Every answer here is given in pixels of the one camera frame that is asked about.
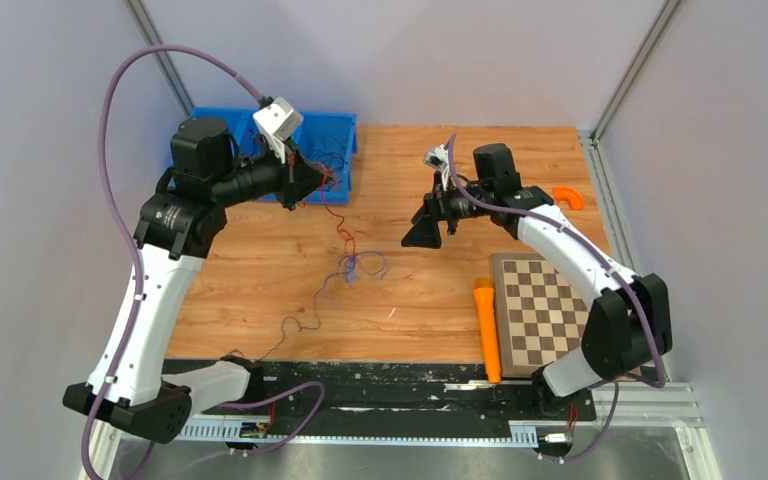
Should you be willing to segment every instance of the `chessboard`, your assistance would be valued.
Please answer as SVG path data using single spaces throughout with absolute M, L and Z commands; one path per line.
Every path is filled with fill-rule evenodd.
M 581 343 L 587 305 L 543 257 L 493 254 L 502 376 L 530 377 Z

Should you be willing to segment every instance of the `orange curved object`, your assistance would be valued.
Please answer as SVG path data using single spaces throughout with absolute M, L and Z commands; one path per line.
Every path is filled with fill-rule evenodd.
M 567 205 L 573 210 L 584 209 L 584 199 L 581 194 L 574 188 L 570 187 L 555 187 L 552 190 L 552 196 L 555 197 L 555 202 L 566 202 Z
M 496 336 L 496 314 L 493 296 L 496 291 L 489 278 L 478 278 L 473 286 L 472 296 L 478 308 L 478 323 L 481 326 L 481 349 L 484 351 L 484 369 L 487 381 L 502 381 L 502 361 L 499 358 L 499 340 Z

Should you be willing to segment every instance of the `gray floor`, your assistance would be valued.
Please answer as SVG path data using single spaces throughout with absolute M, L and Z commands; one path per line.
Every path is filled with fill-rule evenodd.
M 595 429 L 576 429 L 574 452 L 583 449 Z M 123 442 L 121 472 L 129 474 L 142 458 L 145 443 Z M 565 465 L 538 461 L 531 451 L 512 448 L 372 447 L 288 445 L 263 457 L 222 456 L 183 474 L 180 469 L 224 447 L 208 442 L 172 442 L 155 449 L 144 479 L 186 478 L 247 480 L 408 480 L 408 479 L 688 479 L 675 431 L 669 428 L 613 427 L 588 458 Z M 117 477 L 119 465 L 111 478 Z

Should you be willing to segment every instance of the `blue plastic container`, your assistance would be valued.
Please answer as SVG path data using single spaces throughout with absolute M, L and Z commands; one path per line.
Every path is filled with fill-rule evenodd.
M 256 110 L 242 108 L 207 108 L 196 107 L 191 116 L 204 117 L 213 115 L 225 120 L 228 130 L 240 145 L 240 153 L 254 155 L 256 152 L 254 135 L 257 126 L 252 114 Z M 337 186 L 325 191 L 325 201 L 331 205 L 347 205 L 349 192 L 352 190 L 352 154 L 357 152 L 357 115 L 351 113 L 302 112 L 304 121 L 293 133 L 293 140 L 306 159 L 320 162 L 334 171 Z M 268 195 L 263 200 L 275 201 Z M 312 204 L 322 203 L 319 190 L 307 197 Z

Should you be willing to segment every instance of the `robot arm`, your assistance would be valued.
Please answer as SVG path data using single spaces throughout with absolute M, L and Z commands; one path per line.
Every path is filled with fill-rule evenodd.
M 264 127 L 259 118 L 268 115 Z M 113 378 L 107 371 L 136 291 L 131 271 L 125 298 L 107 347 L 85 383 L 67 387 L 63 404 L 84 415 L 109 382 L 98 418 L 133 435 L 168 443 L 186 420 L 220 403 L 239 400 L 258 367 L 223 357 L 209 367 L 161 376 L 163 359 L 181 304 L 227 223 L 225 208 L 274 193 L 287 209 L 328 181 L 308 164 L 290 139 L 301 123 L 284 99 L 255 114 L 260 151 L 238 158 L 236 143 L 217 117 L 190 118 L 172 137 L 173 165 L 140 211 L 134 233 L 144 266 L 144 293 L 131 339 Z
M 535 373 L 538 408 L 547 413 L 557 411 L 582 389 L 602 380 L 612 380 L 650 361 L 643 328 L 627 295 L 615 278 L 606 274 L 593 252 L 564 232 L 569 230 L 580 235 L 552 198 L 539 187 L 522 186 L 510 149 L 504 144 L 485 145 L 477 148 L 473 157 L 479 178 L 467 183 L 470 195 L 491 205 L 548 217 L 563 228 L 532 216 L 499 213 L 476 206 L 451 185 L 448 153 L 435 147 L 425 158 L 425 163 L 437 170 L 433 188 L 424 196 L 422 207 L 412 219 L 413 227 L 402 239 L 402 246 L 440 248 L 442 237 L 438 222 L 445 221 L 452 235 L 459 220 L 487 215 L 513 238 L 546 258 L 575 287 L 590 305 L 581 346 Z M 637 275 L 581 237 L 631 286 L 645 309 L 658 352 L 668 352 L 672 338 L 663 280 L 654 274 Z

